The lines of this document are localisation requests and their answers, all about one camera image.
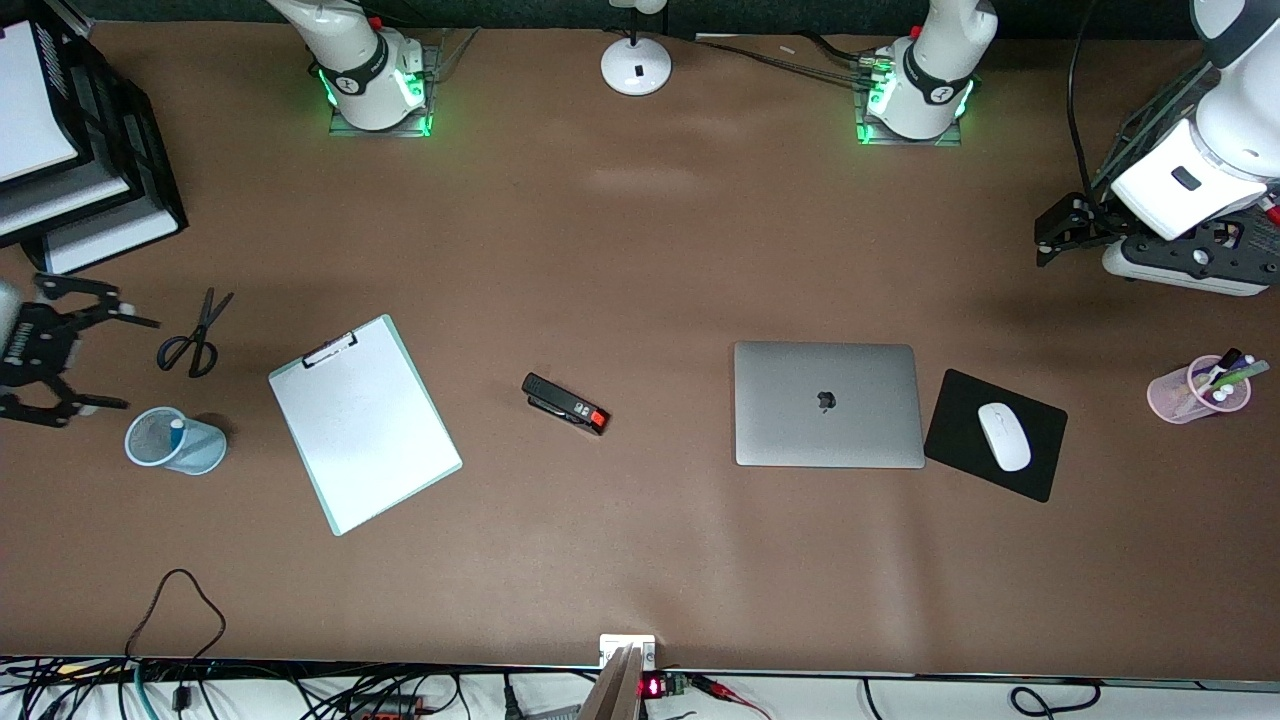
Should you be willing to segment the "metal mesh desk tray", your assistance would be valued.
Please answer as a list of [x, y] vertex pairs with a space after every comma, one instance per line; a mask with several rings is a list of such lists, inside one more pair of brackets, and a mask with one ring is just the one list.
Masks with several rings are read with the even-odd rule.
[[[1235, 211], [1280, 201], [1280, 94], [1260, 101], [1201, 61], [1121, 123], [1092, 179], [1094, 201], [1126, 217], [1133, 234], [1175, 240]], [[1280, 227], [1274, 224], [1274, 286]]]

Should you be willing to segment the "black mouse pad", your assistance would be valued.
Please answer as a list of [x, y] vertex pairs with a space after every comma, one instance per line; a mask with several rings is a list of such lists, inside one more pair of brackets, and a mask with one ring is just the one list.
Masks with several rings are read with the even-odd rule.
[[[1025, 429], [1032, 460], [1020, 471], [998, 469], [980, 430], [978, 407], [992, 402], [1010, 406]], [[925, 434], [924, 451], [931, 460], [1046, 503], [1052, 493], [1066, 427], [1068, 414], [1060, 407], [948, 369]]]

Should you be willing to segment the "white clipboard with metal clip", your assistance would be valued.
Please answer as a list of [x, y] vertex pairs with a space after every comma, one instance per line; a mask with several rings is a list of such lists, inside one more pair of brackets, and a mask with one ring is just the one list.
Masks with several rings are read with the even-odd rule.
[[388, 314], [273, 370], [268, 383], [333, 536], [463, 466]]

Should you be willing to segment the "black stapler with red end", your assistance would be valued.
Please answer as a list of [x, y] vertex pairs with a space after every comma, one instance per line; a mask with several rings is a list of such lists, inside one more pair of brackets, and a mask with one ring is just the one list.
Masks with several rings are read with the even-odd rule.
[[594, 436], [602, 436], [611, 420], [611, 415], [595, 404], [535, 373], [524, 378], [521, 391], [530, 406]]

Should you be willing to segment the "white round-base stand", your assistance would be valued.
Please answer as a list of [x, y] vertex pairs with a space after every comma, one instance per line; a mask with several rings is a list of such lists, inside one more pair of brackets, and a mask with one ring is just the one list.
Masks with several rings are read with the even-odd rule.
[[628, 13], [623, 37], [611, 44], [600, 59], [600, 73], [617, 94], [639, 97], [657, 92], [669, 81], [673, 63], [657, 40], [641, 36], [641, 15], [662, 15], [669, 0], [607, 0]]

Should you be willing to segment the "white computer mouse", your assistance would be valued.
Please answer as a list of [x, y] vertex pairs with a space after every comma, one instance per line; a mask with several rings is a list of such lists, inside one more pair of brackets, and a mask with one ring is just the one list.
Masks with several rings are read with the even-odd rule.
[[1030, 465], [1030, 442], [1015, 411], [1001, 402], [984, 404], [977, 411], [980, 430], [1001, 471], [1020, 471]]

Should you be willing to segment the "silver laptop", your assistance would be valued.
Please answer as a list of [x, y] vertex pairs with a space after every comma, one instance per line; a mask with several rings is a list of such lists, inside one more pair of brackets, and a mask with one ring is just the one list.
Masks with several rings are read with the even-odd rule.
[[923, 468], [913, 348], [737, 342], [733, 456], [746, 468]]

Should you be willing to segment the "clear plastic stand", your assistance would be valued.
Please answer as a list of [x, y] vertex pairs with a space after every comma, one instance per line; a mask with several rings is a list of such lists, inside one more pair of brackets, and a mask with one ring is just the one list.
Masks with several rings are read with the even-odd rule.
[[434, 29], [424, 42], [425, 77], [433, 83], [447, 82], [483, 27]]

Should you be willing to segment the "pink mesh pen cup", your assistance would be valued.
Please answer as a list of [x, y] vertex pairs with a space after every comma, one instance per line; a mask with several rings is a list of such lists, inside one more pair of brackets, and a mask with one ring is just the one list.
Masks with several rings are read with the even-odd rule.
[[1220, 360], [1220, 355], [1204, 355], [1180, 366], [1174, 372], [1153, 379], [1146, 391], [1149, 409], [1160, 419], [1183, 425], [1210, 416], [1220, 416], [1240, 411], [1252, 397], [1251, 380], [1233, 384], [1233, 391], [1203, 389], [1210, 370]]

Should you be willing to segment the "green marker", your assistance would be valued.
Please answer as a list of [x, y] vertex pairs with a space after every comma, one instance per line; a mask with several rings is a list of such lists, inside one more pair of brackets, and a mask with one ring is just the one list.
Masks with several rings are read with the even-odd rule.
[[1249, 378], [1252, 378], [1254, 375], [1258, 375], [1258, 374], [1261, 374], [1263, 372], [1267, 372], [1268, 369], [1270, 369], [1268, 363], [1265, 361], [1265, 360], [1260, 360], [1257, 363], [1252, 363], [1249, 365], [1242, 366], [1242, 368], [1231, 370], [1231, 372], [1226, 372], [1226, 373], [1216, 377], [1213, 379], [1213, 382], [1208, 383], [1199, 392], [1202, 395], [1203, 393], [1217, 392], [1221, 388], [1225, 388], [1226, 386], [1235, 386], [1235, 384], [1244, 383], [1247, 379], [1249, 379]]

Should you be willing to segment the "black scissors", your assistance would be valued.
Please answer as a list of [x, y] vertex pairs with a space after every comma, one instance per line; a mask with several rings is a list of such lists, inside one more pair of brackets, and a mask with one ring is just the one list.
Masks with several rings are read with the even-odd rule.
[[225, 293], [215, 301], [215, 288], [207, 288], [195, 328], [188, 334], [173, 336], [159, 346], [155, 356], [157, 368], [172, 372], [183, 356], [189, 355], [187, 377], [197, 379], [207, 375], [219, 357], [218, 347], [209, 341], [209, 332], [234, 296], [234, 292]]

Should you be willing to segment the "white paper sheet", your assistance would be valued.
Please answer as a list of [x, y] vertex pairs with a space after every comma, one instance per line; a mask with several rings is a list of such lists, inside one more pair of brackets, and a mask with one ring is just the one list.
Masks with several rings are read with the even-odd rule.
[[28, 20], [0, 37], [0, 184], [78, 156], [54, 113], [36, 32]]
[[138, 199], [50, 231], [38, 243], [38, 258], [45, 272], [72, 274], [179, 229], [175, 214]]

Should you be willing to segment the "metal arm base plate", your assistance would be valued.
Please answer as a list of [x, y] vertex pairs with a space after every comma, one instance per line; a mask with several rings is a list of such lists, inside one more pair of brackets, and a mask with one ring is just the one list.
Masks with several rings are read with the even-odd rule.
[[966, 101], [980, 79], [974, 77], [960, 94], [951, 124], [943, 133], [933, 138], [909, 138], [892, 131], [882, 118], [870, 111], [882, 108], [896, 87], [893, 60], [883, 47], [874, 56], [864, 56], [858, 61], [852, 87], [856, 135], [863, 145], [932, 145], [941, 147], [959, 146], [961, 142], [960, 118], [966, 111]]
[[421, 44], [385, 33], [376, 40], [376, 50], [361, 67], [317, 68], [333, 108], [330, 132], [428, 137], [435, 83], [425, 77]]

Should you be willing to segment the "black stacked paper tray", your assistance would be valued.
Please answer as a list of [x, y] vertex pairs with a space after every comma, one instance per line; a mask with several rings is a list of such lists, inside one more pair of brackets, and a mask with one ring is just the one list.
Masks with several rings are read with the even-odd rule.
[[0, 250], [18, 249], [45, 272], [38, 243], [46, 233], [138, 199], [175, 214], [174, 234], [184, 231], [186, 210], [146, 92], [108, 63], [64, 0], [0, 0], [0, 37], [23, 20], [33, 26], [55, 117], [78, 156], [0, 184]]

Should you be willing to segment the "blue mesh pen cup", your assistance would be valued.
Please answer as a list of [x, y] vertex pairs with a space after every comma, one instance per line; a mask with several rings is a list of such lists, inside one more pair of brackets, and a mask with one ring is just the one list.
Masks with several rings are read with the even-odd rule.
[[[186, 420], [186, 437], [177, 452], [169, 452], [168, 425], [175, 418]], [[163, 468], [188, 477], [214, 470], [227, 455], [224, 432], [184, 415], [175, 407], [152, 407], [141, 413], [124, 437], [125, 456], [142, 468]]]

